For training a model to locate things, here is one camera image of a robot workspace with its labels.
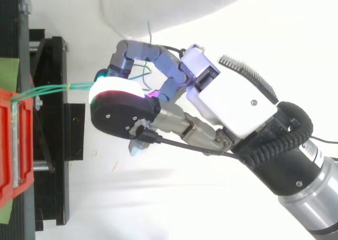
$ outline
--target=screw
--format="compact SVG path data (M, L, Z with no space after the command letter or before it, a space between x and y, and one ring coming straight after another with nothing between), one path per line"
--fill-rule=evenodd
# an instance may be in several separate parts
M29 15L33 12L32 2L30 0L22 0L19 5L19 11L24 15Z
M66 43L66 42L64 42L64 43L62 44L62 50L63 50L64 52L69 52L69 44Z
M39 96L36 96L34 99L34 107L36 110L40 110L41 106L43 105L43 101L40 99Z
M303 182L297 181L297 182L296 182L296 186L297 186L297 187L302 187L302 186L303 186Z

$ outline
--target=robotic arm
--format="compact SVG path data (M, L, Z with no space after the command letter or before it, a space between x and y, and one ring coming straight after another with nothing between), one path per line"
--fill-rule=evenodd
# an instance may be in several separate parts
M127 79L134 60L151 61L168 78L157 97L144 95ZM338 166L309 140L313 126L307 114L279 102L244 63L227 56L214 62L198 45L179 59L167 47L123 40L95 81L89 97L97 129L240 160L315 239L338 239ZM174 103L185 89L213 126ZM173 132L187 144L164 139L155 129Z

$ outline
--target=red box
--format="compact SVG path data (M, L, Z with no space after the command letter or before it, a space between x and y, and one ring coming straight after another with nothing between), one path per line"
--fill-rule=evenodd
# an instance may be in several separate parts
M14 197L11 96L12 93L0 89L0 208Z
M20 101L18 106L20 182L18 187L13 189L11 97L15 95L16 93L0 89L0 208L34 182L33 99L28 98Z

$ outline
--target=white wall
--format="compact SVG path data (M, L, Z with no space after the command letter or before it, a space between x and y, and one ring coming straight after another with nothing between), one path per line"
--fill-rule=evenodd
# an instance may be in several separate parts
M99 0L32 2L31 26L69 42L69 82L91 81L108 65L120 38L102 21ZM196 42L239 56L281 100L308 112L315 135L338 140L337 3L241 0L155 33L153 43L180 48ZM146 80L159 88L164 79L155 71ZM70 102L86 100L86 93L69 95ZM185 99L180 105L196 114ZM71 218L63 227L46 223L37 239L312 239L240 163L167 145L152 145L132 158L128 141L91 125L88 109L86 121L84 161L70 167ZM338 149L321 148L326 155Z

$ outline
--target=black coiled cable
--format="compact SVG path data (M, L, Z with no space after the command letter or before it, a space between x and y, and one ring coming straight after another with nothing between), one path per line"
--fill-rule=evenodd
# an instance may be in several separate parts
M313 124L305 111L295 104L284 101L280 102L278 107L289 119L296 119L299 125L287 134L261 145L251 153L240 155L243 163L250 168L255 168L264 162L299 147L312 135Z

